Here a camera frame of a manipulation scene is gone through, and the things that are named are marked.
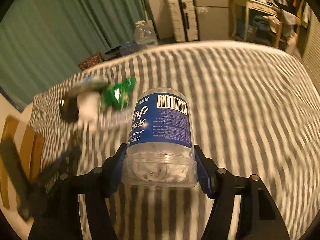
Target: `striped bedsheet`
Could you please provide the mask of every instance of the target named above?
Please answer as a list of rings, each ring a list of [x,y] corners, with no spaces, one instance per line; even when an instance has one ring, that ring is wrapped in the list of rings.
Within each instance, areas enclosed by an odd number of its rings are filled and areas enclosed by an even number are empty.
[[[61,121],[59,101],[89,76],[121,82],[135,77],[132,105],[150,88],[183,93],[191,109],[194,140],[219,167],[258,174],[275,200],[291,239],[298,239],[319,210],[320,97],[303,66],[270,47],[240,42],[159,46],[76,74],[34,98],[29,124],[45,137],[42,166],[68,145],[74,125]],[[127,142],[130,125],[86,133],[78,174],[85,174]],[[121,184],[106,200],[119,239],[200,239],[213,200],[192,189],[144,189]],[[229,239],[239,214],[236,198]],[[84,197],[83,236],[91,240]]]

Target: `plastic water bottle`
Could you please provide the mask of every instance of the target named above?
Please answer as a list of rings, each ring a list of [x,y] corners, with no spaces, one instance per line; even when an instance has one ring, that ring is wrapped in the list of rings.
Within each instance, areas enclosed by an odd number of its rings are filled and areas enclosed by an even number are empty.
[[[136,22],[133,39],[141,46],[141,49],[147,49],[148,47],[158,45],[155,31],[145,21]]]
[[[131,185],[194,187],[197,164],[190,109],[180,92],[154,88],[136,104],[122,169]]]

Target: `screw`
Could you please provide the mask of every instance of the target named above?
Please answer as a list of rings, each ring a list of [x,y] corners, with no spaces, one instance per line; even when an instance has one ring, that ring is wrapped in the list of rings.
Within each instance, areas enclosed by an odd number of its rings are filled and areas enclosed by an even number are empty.
[[[253,179],[254,181],[258,181],[260,179],[260,177],[258,175],[256,175],[256,174],[253,174],[251,176],[251,179]]]
[[[60,179],[66,179],[66,178],[68,178],[68,174],[63,173],[60,175]]]
[[[94,173],[100,173],[102,171],[102,168],[101,167],[95,167],[94,169],[93,169],[93,172]]]
[[[227,170],[225,168],[218,168],[218,173],[220,174],[226,174]]]

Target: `white suitcase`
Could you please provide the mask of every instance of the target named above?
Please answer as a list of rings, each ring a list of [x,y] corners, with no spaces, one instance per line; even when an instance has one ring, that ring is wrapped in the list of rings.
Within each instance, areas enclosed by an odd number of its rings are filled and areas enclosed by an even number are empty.
[[[197,41],[198,29],[193,0],[167,0],[176,41]]]

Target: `mattress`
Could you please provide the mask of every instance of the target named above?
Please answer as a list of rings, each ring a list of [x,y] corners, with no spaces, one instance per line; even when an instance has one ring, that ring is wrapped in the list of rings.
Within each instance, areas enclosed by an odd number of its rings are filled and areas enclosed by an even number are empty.
[[[76,127],[61,121],[58,105],[73,84],[89,77],[137,80],[131,104],[146,90],[169,87],[189,101],[195,144],[219,167],[258,174],[270,191],[291,239],[319,210],[320,97],[303,66],[271,47],[212,41],[159,46],[105,62],[35,97],[29,125],[46,138],[42,165],[56,159]],[[127,142],[128,127],[86,133],[78,174],[86,174]],[[200,239],[213,200],[192,189],[130,188],[106,200],[119,239]],[[239,198],[229,239],[235,238]],[[83,196],[79,215],[90,240]]]

